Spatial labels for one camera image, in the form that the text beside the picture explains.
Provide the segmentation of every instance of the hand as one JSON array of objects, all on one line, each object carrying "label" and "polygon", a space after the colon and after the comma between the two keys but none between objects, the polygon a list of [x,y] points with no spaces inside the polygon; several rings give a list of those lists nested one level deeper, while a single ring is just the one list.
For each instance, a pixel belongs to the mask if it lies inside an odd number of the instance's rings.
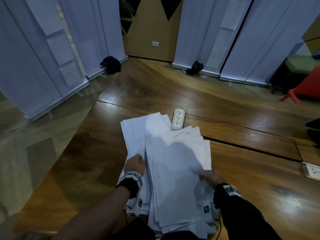
[{"label": "hand", "polygon": [[215,189],[218,184],[225,183],[226,181],[213,166],[211,169],[212,173],[200,173],[199,177],[201,180],[205,180],[213,189]]},{"label": "hand", "polygon": [[131,171],[137,172],[141,175],[144,174],[144,169],[146,168],[146,160],[141,160],[142,156],[137,154],[132,158],[128,159],[124,166],[124,173],[128,173]]}]

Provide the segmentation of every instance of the white power strip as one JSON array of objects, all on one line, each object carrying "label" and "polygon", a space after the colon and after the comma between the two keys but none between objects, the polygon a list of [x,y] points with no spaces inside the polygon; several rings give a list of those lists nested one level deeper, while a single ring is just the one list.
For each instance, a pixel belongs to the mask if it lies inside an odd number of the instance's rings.
[{"label": "white power strip", "polygon": [[320,181],[320,167],[312,164],[304,164],[302,168],[308,178]]},{"label": "white power strip", "polygon": [[174,111],[171,129],[173,130],[180,130],[183,128],[184,123],[184,116],[186,113],[183,109],[176,108]]}]

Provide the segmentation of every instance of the electrical outlet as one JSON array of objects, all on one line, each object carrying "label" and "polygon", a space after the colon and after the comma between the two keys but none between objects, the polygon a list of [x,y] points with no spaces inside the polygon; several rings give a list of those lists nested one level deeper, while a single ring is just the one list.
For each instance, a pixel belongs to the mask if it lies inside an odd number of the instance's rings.
[{"label": "electrical outlet", "polygon": [[320,181],[320,167],[312,164],[304,164],[302,168],[308,178]]},{"label": "electrical outlet", "polygon": [[171,129],[180,130],[183,128],[185,112],[183,109],[176,108],[174,111]]}]

